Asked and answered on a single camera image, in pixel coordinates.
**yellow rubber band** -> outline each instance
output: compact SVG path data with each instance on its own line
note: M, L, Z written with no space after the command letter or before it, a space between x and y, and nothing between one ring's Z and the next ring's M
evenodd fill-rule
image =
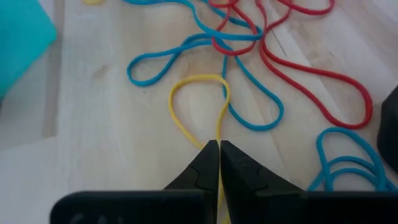
M226 82L226 80L224 78L222 78L219 75L191 76L191 77L185 78L185 79L179 81L177 84L175 84L169 94L169 111L170 111L170 115L171 115L172 119L174 120L175 124L181 129L182 133L184 133L184 135L199 149L203 149L204 145L202 143L198 142L196 140L196 138L184 127L184 125L181 123L181 121L177 118L177 115L175 114L174 108L173 108L173 97L174 97L175 92L177 90L181 89L181 87L183 87L184 85L192 83L192 82L207 81L207 80L218 81L218 82L222 83L226 88L226 101L225 101L223 108L221 109L220 115L218 116L217 126L216 126L216 140L220 141L223 117L226 112L226 109L228 108L228 104L231 101L231 90L229 88L228 83ZM223 190L223 184L221 182L221 179L220 179L220 184L218 186L219 186L218 191L220 192L220 196L218 197L218 209L220 209L221 202L222 202L222 200L224 200L224 190ZM226 218L222 221L222 223L223 224L229 223L228 212L227 212Z
M104 3L105 0L83 0L86 4L101 4Z

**blue rubber band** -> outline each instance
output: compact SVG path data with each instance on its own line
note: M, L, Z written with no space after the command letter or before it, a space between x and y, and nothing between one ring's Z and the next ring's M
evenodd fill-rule
M211 36L208 34L196 34L196 35L192 35L192 36L188 37L187 39L185 39L184 42L182 43L182 45L179 47L176 47L176 48L173 48L170 50L166 50L164 52L145 53L145 54L139 55L133 61L131 61L131 63L127 67L127 75L129 77L130 81L137 86L149 86L149 85L155 84L167 73L167 71L170 69L170 67L172 66L174 61L176 61L176 59L181 54L181 52L183 52L184 50L192 49L194 47L198 47L198 46L211 45L210 39L211 39ZM217 39L217 42L220 44L220 46L222 46L228 50L232 50L231 47L227 46L222 40ZM166 66L153 78L140 81L140 80L136 80L132 77L131 70L141 60L146 59L146 58L162 57L162 56L171 55L171 54L173 54L172 58L166 63ZM269 91L264 85L262 85L249 72L249 70L247 70L247 68L243 65L243 63L239 57L235 56L234 58L235 58L236 63L240 67L240 69L245 74L245 76L247 76L250 79L250 81L252 81L253 84L255 84L258 87L258 89L260 89L264 94L266 94L268 97L270 97L276 103L276 105L278 106L278 109L279 109L279 115L278 115L278 118L275 121L271 122L270 124L257 125L257 124L251 124L251 123L247 122L245 119L243 119L238 114L238 112L234 109L234 107L231 103L228 105L229 111L238 120L239 123L241 123L243 126L249 128L253 131L267 131L271 128L274 128L275 126L277 126L280 123L280 121L282 120L282 117L284 115L284 106L283 106L282 101L275 94L273 94L271 91ZM228 56L224 56L223 71L222 71L223 78L226 78L227 65L228 65ZM223 88L223 93L224 93L224 97L226 97L225 88Z
M206 25L204 25L204 23L201 22L201 20L198 18L197 12L196 12L196 8L195 5L186 1L186 0L146 0L146 1L140 1L140 0L124 0L128 3L131 4L137 4L137 5L151 5L151 4L160 4L160 3L179 3L179 4L183 4L187 7L189 7L192 11L193 14L193 18L195 20L195 22L197 23L198 27L201 28L203 31L205 31L207 34L210 34L213 37L216 37L218 39L224 39L224 40L259 40L262 37L262 30L256 26L256 29L258 31L258 34L253 35L253 34L227 34L224 32L220 32L217 30L214 30ZM221 17L225 17L225 13L223 13L221 10L216 9L214 7L211 7L211 9L217 13L219 16ZM245 21L242 21L240 19L236 19L236 18L229 18L229 21L232 22L233 24L239 25L239 26L243 26L243 27L247 27L250 28L249 24Z
M325 155L325 150L323 149L322 142L323 138L328 133L342 133L349 138L351 138L354 142L360 145L366 153L371 158L373 165L369 162L353 157L353 156L341 156L333 159L332 161L328 162ZM324 130L317 139L317 150L319 154L319 159L321 162L322 170L319 172L317 177L308 187L308 190L315 190L323 180L325 180L325 190L326 191L333 191L333 181L342 174L352 173L358 174L361 177L367 179L370 183L372 183L376 190L378 191L385 191L385 190L397 190L397 187L386 177L386 173L383 167L383 163L379 157L379 155L375 152L375 150L370 146L363 138L358 136L356 133L349 129L345 128L328 128ZM334 173L330 173L330 167L335 165L338 162L354 162L359 164L369 170L371 172L365 172L361 169L357 168L344 168L335 171Z

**red rubber band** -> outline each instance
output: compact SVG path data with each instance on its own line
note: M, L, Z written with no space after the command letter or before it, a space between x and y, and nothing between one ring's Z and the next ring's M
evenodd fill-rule
M238 2L239 2L239 0L228 0L228 3L217 4L217 3L214 3L213 0L208 0L208 4L211 7L215 7L215 8L218 8L218 9L230 7L230 6L232 6L232 5L234 5L234 4L238 3Z
M307 97L309 97L319 107L319 109L321 110L321 112L323 113L325 118L329 122L331 122L332 124L334 124L336 126L348 128L348 129L359 129L359 128L365 127L370 122L370 119L372 117L373 103L372 103L372 98L371 98L369 92L367 91L367 89L362 84L360 84L358 81L354 80L353 78L347 77L346 75L343 75L343 74L340 74L340 73L330 72L330 71L321 70L321 69L312 68L312 67L307 67L307 66L299 65L299 64L296 64L296 63L293 63L293 62L290 62L290 61L286 61L286 60L284 60L282 58L279 58L276 55L274 55L267 48L266 41L265 41L266 35L268 34L268 32L271 31L277 25L279 25L279 24L283 23L284 21L286 21L286 19L290 15L292 9L296 10L296 11L299 11L299 12L302 12L302 13L305 13L305 14L308 14L308 15L323 15L323 14L329 13L333 9L333 7L335 5L335 0L330 0L330 6L327 9L324 9L324 10L305 9L305 8L302 8L300 6L297 6L297 5L293 4L292 0L279 0L279 2L281 2L282 4L285 4L286 6L288 6L289 10L278 21L275 21L272 24L270 24L269 26L267 26L267 13L266 13L266 10L264 9L264 6L261 4L260 0L256 0L256 5L260 9L261 14L262 14L262 16L264 18L264 35L261 38L261 44L260 44L260 56L261 56L262 61L264 62L264 64L267 66L267 68L270 71L272 71L278 77L281 77L281 79L283 79L288 84L292 85L293 87L295 87L296 89L298 89L302 93L304 93ZM325 77L339 79L339 80L341 80L343 82L346 82L346 83L348 83L350 85L353 85L362 94L362 97L363 97L364 102L365 102L365 117L364 117L363 121L360 122L359 124L347 124L347 123L341 122L338 119L336 119L333 115L330 114L330 112L326 109L326 107L323 105L323 103L311 91L309 91L304 86L302 86L301 84L297 83L296 81L294 81L293 79L291 79L287 75L285 75L283 72L278 70L275 66L273 66L271 64L271 62L269 61L268 57L272 61L274 61L276 63L279 63L281 65L285 65L285 66L293 68L293 69L297 69L297 70L301 70L301 71L304 71L304 72L309 72L309 73L313 73L313 74L321 75L321 76L325 76Z
M229 0L229 2L226 3L226 4L215 4L215 3L213 3L212 0L209 0L208 2L209 2L209 5L212 6L212 7L216 7L216 8L226 7L227 8L226 17L223 19L223 21L217 27L216 30L220 31L220 30L222 30L224 28L226 22L228 21L230 13L231 13L230 10L232 9L238 14L238 16L240 16L243 20L245 20L249 24L250 29L252 30L254 35L258 34L257 29L256 29L256 25L254 25L253 21L250 20L250 18L247 15L245 15L245 13L243 13L238 7L236 7L235 4L237 2L239 2L239 0ZM213 47L217 51L219 51L222 54L229 55L229 56L239 56L239 55L248 53L256 45L256 41L254 41L249 47L246 47L244 49L241 49L241 50L227 50L227 49L222 48L220 45L218 45L217 41L216 41L216 39L214 37L211 38L211 43L213 44Z

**teal object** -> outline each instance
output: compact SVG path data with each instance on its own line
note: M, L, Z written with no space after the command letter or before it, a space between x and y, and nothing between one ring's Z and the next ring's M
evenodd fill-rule
M37 0L0 0L0 99L56 38Z

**wood grain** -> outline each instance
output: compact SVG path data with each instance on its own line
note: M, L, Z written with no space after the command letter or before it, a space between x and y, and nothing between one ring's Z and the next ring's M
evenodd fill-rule
M216 27L221 21L202 2L192 2L205 24ZM328 1L295 2L321 9ZM5 198L0 205L4 223L43 223L53 201L77 190L165 187L198 153L170 119L167 95L183 77L221 72L222 55L212 47L201 47L183 53L154 86L139 88L129 82L126 67L134 57L175 47L188 35L201 32L184 6L133 6L122 1L86 6L80 0L43 0L42 4L47 12L52 9L61 38L30 68L2 106L0 179L9 183L0 190L0 198ZM270 21L286 10L274 0L265 0L264 5ZM239 7L262 26L252 1L241 1ZM374 100L374 116L357 133L374 147L381 102L398 84L394 61L397 15L395 1L337 0L327 16L293 13L266 40L282 58L345 73L365 85ZM231 24L225 31L249 33ZM248 44L231 45L240 48ZM152 77L167 59L145 60L133 74L138 79ZM242 60L281 98L285 116L272 131L255 133L228 113L222 136L305 189L320 170L315 140L331 124L312 101L268 71L258 50ZM352 86L276 66L314 92L338 119L349 123L362 120L364 103ZM232 60L227 80L232 104L242 117L258 124L276 118L276 105ZM203 142L215 138L215 121L223 102L221 87L208 83L185 86L174 100L179 118ZM338 134L328 136L324 146L329 159L340 155L367 159L358 146ZM389 176L395 181L391 172ZM353 175L339 178L335 187L373 189ZM44 192L48 195L39 197ZM36 210L19 216L17 204Z

